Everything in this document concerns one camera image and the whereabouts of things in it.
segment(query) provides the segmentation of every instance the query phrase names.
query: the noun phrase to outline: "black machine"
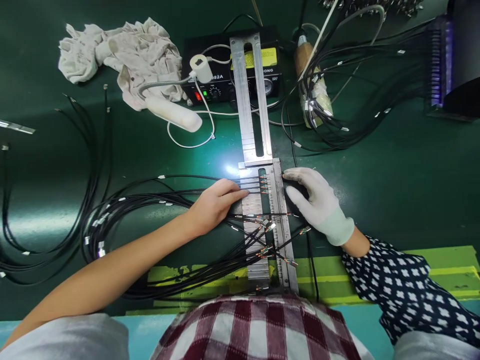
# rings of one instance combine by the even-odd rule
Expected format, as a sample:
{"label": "black machine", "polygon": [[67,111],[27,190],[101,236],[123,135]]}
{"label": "black machine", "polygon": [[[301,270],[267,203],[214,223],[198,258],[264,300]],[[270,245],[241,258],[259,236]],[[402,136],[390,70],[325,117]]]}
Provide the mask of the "black machine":
{"label": "black machine", "polygon": [[449,14],[430,25],[430,115],[480,118],[479,19],[480,1],[450,0]]}
{"label": "black machine", "polygon": [[[189,76],[190,59],[205,51],[205,49],[218,44],[230,45],[230,37],[245,36],[253,32],[260,33],[260,41],[262,48],[262,62],[263,62],[263,76],[265,80],[265,94],[266,97],[277,97],[279,95],[281,76],[279,68],[279,36],[275,27],[266,26],[258,30],[236,31],[228,33],[220,33],[214,35],[191,37],[185,39],[183,47],[182,59],[182,74],[181,78],[185,79]],[[225,47],[218,47],[207,51],[204,54],[206,57],[225,61],[231,59],[230,50]],[[248,54],[248,49],[245,48],[245,62],[246,74],[248,77],[248,87],[252,100],[256,100],[256,81],[255,70],[253,67],[253,56]],[[213,79],[207,84],[198,83],[200,90],[207,102],[230,102],[230,105],[237,108],[237,96],[235,93],[235,85],[233,80],[232,63],[220,64],[214,61],[209,62]],[[193,105],[200,105],[203,103],[202,98],[192,80],[181,86]]]}

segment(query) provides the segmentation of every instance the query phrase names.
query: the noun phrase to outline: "yellow label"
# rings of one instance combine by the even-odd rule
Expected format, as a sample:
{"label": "yellow label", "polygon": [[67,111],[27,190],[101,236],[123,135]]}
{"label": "yellow label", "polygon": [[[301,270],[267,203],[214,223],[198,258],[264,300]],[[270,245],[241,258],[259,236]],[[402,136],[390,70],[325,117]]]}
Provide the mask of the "yellow label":
{"label": "yellow label", "polygon": [[[263,67],[277,65],[277,50],[274,47],[261,50],[261,64]],[[254,52],[245,52],[245,65],[247,69],[253,69],[254,66]]]}

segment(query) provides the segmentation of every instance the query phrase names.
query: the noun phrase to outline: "green work surface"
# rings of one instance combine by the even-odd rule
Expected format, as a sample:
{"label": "green work surface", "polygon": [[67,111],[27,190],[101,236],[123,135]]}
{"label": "green work surface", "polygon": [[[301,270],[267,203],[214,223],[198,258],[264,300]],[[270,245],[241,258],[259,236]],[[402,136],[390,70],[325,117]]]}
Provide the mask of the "green work surface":
{"label": "green work surface", "polygon": [[[309,2],[308,22],[321,25],[326,12],[316,1]],[[429,19],[445,10],[446,1],[426,0],[425,10],[409,22],[404,17],[389,16],[382,34],[391,34]],[[266,25],[277,25],[284,40],[297,25],[299,4],[295,1],[258,1]],[[13,179],[10,224],[21,244],[35,249],[51,248],[68,232],[82,200],[88,173],[87,151],[81,138],[54,108],[68,110],[62,93],[76,98],[87,107],[93,120],[102,129],[103,84],[109,85],[111,116],[114,122],[114,169],[111,189],[130,182],[162,174],[202,174],[234,177],[238,162],[243,161],[240,127],[235,117],[215,116],[216,139],[196,149],[176,146],[166,132],[166,122],[148,111],[136,112],[121,99],[116,84],[117,73],[101,68],[92,80],[81,85],[69,83],[57,69],[60,51],[58,41],[68,34],[66,23],[77,30],[83,24],[97,24],[103,29],[120,27],[125,21],[145,21],[149,16],[163,25],[182,51],[183,39],[221,31],[239,13],[254,14],[249,1],[235,1],[225,7],[220,0],[147,3],[132,8],[126,1],[7,2],[2,8],[2,79],[0,119],[36,129],[34,135],[0,128],[0,140],[10,147],[9,172]],[[368,39],[377,20],[364,16],[342,29],[337,42],[352,37]],[[239,22],[232,29],[250,26]],[[294,81],[293,62],[281,62],[286,86]],[[376,73],[365,64],[362,75]],[[334,93],[345,81],[332,74],[326,77],[329,91]],[[365,101],[372,88],[352,81],[334,104],[335,114],[353,119],[358,104]],[[293,99],[291,117],[301,120],[300,106]],[[227,104],[212,106],[213,111],[231,112]],[[313,155],[297,149],[300,166],[315,168],[330,182],[344,212],[354,218],[366,234],[392,243],[400,250],[474,246],[478,251],[478,203],[480,202],[480,149],[478,123],[466,124],[425,117],[421,101],[399,106],[375,132],[354,147],[326,155]],[[210,121],[203,116],[202,128],[185,133],[172,127],[173,136],[182,144],[204,141],[211,131]],[[279,121],[279,111],[270,119]],[[290,141],[281,128],[271,126],[273,154],[281,166],[293,166]],[[315,139],[306,128],[294,129],[302,142]],[[168,180],[175,189],[208,186],[207,180]],[[142,191],[154,191],[155,186]],[[106,240],[108,250],[117,248],[154,230],[180,211],[164,206],[145,208],[127,216]],[[300,223],[292,221],[291,228]],[[207,264],[217,254],[237,241],[239,234],[226,226],[192,241],[162,260],[170,268]],[[312,231],[316,257],[338,255],[326,239]],[[295,257],[306,258],[305,240],[293,244]],[[13,286],[0,280],[0,320],[24,317],[49,291],[84,266],[76,257],[59,275],[47,282],[27,287]],[[33,280],[55,270],[27,273]],[[107,310],[112,315],[127,310],[150,309],[153,303],[119,300]]]}
{"label": "green work surface", "polygon": [[[443,247],[406,251],[407,254],[423,256],[430,265],[430,278],[459,301],[480,299],[480,266],[473,246]],[[314,302],[316,300],[315,282],[310,259],[296,259],[296,275],[300,296]],[[353,288],[340,256],[315,257],[316,279],[319,299],[329,306],[356,305],[367,303],[361,300]],[[275,262],[270,262],[272,272]],[[180,269],[167,266],[154,267],[148,274],[148,280],[164,281],[168,278],[186,274],[202,268],[194,265]],[[176,314],[195,308],[200,302],[221,294],[245,294],[252,288],[248,286],[246,269],[236,271],[202,287],[188,290],[175,297],[175,301],[158,300],[155,308],[129,311],[128,315]]]}

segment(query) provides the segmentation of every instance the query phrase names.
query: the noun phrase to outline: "white cloth rag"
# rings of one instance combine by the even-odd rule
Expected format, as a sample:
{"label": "white cloth rag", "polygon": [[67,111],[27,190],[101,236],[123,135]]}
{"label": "white cloth rag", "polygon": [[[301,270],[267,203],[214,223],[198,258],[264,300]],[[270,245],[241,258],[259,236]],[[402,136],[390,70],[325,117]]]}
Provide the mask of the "white cloth rag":
{"label": "white cloth rag", "polygon": [[[58,68],[73,84],[91,79],[101,65],[119,72],[117,83],[123,100],[133,109],[146,109],[138,89],[146,83],[177,81],[181,78],[182,57],[169,33],[148,18],[145,23],[126,22],[123,27],[104,31],[94,24],[85,31],[66,25],[70,37],[60,41]],[[165,97],[177,102],[187,96],[179,85],[147,89],[143,95]]]}

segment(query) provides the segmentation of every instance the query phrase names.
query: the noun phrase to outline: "cable bundle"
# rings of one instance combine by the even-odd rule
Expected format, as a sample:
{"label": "cable bundle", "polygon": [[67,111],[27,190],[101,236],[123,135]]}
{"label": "cable bundle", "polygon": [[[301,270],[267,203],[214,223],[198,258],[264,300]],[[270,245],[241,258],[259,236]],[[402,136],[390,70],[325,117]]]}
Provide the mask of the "cable bundle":
{"label": "cable bundle", "polygon": [[[335,0],[320,0],[318,3],[322,4],[324,8],[329,9],[332,7],[334,1]],[[411,17],[423,9],[421,5],[423,1],[424,0],[355,0],[350,5],[346,5],[346,1],[342,0],[338,3],[338,8],[342,9],[346,5],[347,14],[351,14],[367,6],[381,5],[385,8],[385,11],[390,10]]]}
{"label": "cable bundle", "polygon": [[[318,135],[322,146],[320,148],[311,148],[298,143],[294,140],[291,132],[288,133],[285,126],[283,126],[286,136],[296,146],[311,152],[325,153],[344,150],[371,134],[395,106],[406,100],[424,96],[424,59],[428,54],[428,30],[423,30],[422,28],[427,24],[429,24],[429,21],[398,35],[378,39],[375,44],[360,43],[337,47],[325,52],[322,52],[321,49],[317,51],[305,70],[305,76],[298,80],[297,86],[300,86],[301,91],[306,95],[307,101],[304,104],[306,118],[313,131]],[[325,42],[328,41],[328,38],[334,31],[335,27],[328,34]],[[401,71],[386,78],[380,86],[370,79],[356,74],[359,64],[373,59],[385,60],[386,64],[391,63],[395,59],[401,59],[402,62],[407,60],[409,62]],[[342,71],[343,67],[353,65],[357,65],[353,73]],[[315,82],[320,80],[325,74],[344,74],[349,76],[348,81],[351,78],[358,78],[376,85],[377,90],[367,101],[358,118],[352,121],[340,120],[334,117],[328,110],[323,109],[316,101],[317,95],[313,88]],[[283,103],[281,110],[281,123],[284,125],[286,125],[284,123],[285,108],[286,101]],[[317,127],[315,117],[319,117],[322,120],[323,126]]]}
{"label": "cable bundle", "polygon": [[[146,179],[134,182],[123,189],[117,191],[106,201],[94,209],[88,221],[82,228],[83,246],[82,252],[87,262],[94,261],[106,254],[105,241],[111,229],[127,214],[136,209],[146,206],[180,206],[183,208],[190,208],[193,201],[187,199],[189,196],[198,196],[202,193],[203,188],[188,189],[188,190],[173,190],[168,186],[163,179],[178,178],[178,177],[192,177],[209,180],[219,180],[219,178],[201,176],[201,175],[162,175],[157,178]],[[251,179],[250,182],[240,183],[239,179],[232,179],[243,189],[251,189],[251,193],[264,192],[261,185],[267,183],[264,177],[243,178]],[[133,187],[141,184],[155,182],[164,186],[167,191],[157,193],[137,193],[125,194]],[[287,243],[278,249],[275,245],[267,245],[261,238],[271,231],[276,225],[276,218],[282,215],[294,216],[291,213],[268,213],[268,214],[229,214],[224,220],[224,224],[232,228],[232,230],[244,234],[247,241],[242,239],[231,250],[223,254],[219,259],[213,263],[204,266],[200,269],[192,270],[182,275],[167,278],[161,281],[147,282],[146,286],[143,284],[136,284],[132,286],[125,294],[124,298],[130,300],[172,300],[172,296],[181,294],[187,290],[192,290],[201,287],[212,281],[221,279],[222,277],[231,274],[239,269],[255,264],[261,259],[278,257],[290,265],[297,264],[291,259],[281,256],[278,251],[289,244],[297,236],[304,234],[303,229],[296,236],[293,236]],[[253,222],[258,224],[258,228],[252,232],[245,232],[242,230],[242,223]],[[249,252],[248,249],[254,243],[260,244],[262,249],[260,251]]]}
{"label": "cable bundle", "polygon": [[[19,256],[24,257],[25,261],[16,260],[19,256],[11,258],[5,251],[0,249],[0,277],[6,278],[17,285],[36,285],[51,279],[53,276],[61,272],[69,261],[76,255],[79,247],[79,236],[83,221],[87,215],[92,211],[94,206],[95,196],[98,194],[99,180],[102,172],[103,159],[110,153],[111,160],[111,144],[112,144],[112,123],[108,116],[108,98],[107,87],[104,86],[104,105],[105,105],[105,119],[104,119],[104,139],[103,144],[100,144],[97,131],[95,129],[94,120],[88,111],[81,106],[75,99],[67,96],[68,101],[73,109],[74,115],[70,115],[60,109],[55,109],[61,113],[68,121],[75,127],[82,137],[87,149],[89,158],[89,176],[86,184],[85,193],[81,202],[75,220],[65,236],[56,246],[44,251],[26,248],[21,245],[21,242],[15,237],[9,223],[9,209],[12,194],[12,184],[8,172],[9,148],[3,151],[3,200],[2,200],[2,232],[6,243],[14,249],[14,252]],[[108,191],[110,184],[110,175],[105,189],[105,194]],[[59,268],[51,275],[35,282],[24,282],[15,275],[38,270],[50,264],[60,262]]]}

